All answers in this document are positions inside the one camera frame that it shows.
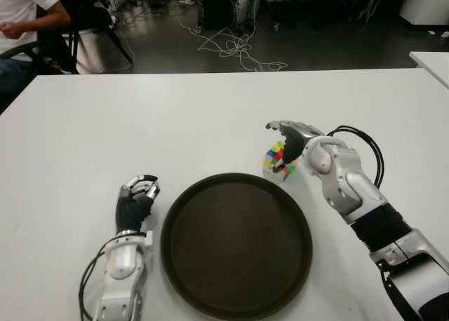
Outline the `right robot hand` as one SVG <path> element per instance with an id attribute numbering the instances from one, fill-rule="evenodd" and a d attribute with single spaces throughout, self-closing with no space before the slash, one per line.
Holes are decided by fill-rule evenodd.
<path id="1" fill-rule="evenodd" d="M 285 137 L 283 158 L 272 168 L 274 173 L 280 172 L 287 164 L 298 158 L 311 139 L 323 136 L 323 133 L 314 126 L 295 121 L 270 121 L 265 128 L 278 130 Z"/>

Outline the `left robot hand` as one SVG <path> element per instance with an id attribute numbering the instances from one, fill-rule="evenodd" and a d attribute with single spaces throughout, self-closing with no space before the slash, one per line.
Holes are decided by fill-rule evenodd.
<path id="1" fill-rule="evenodd" d="M 144 220 L 151 214 L 152 205 L 160 192 L 158 177 L 136 175 L 125 182 L 116 203 L 116 234 L 123 231 L 139 232 Z"/>

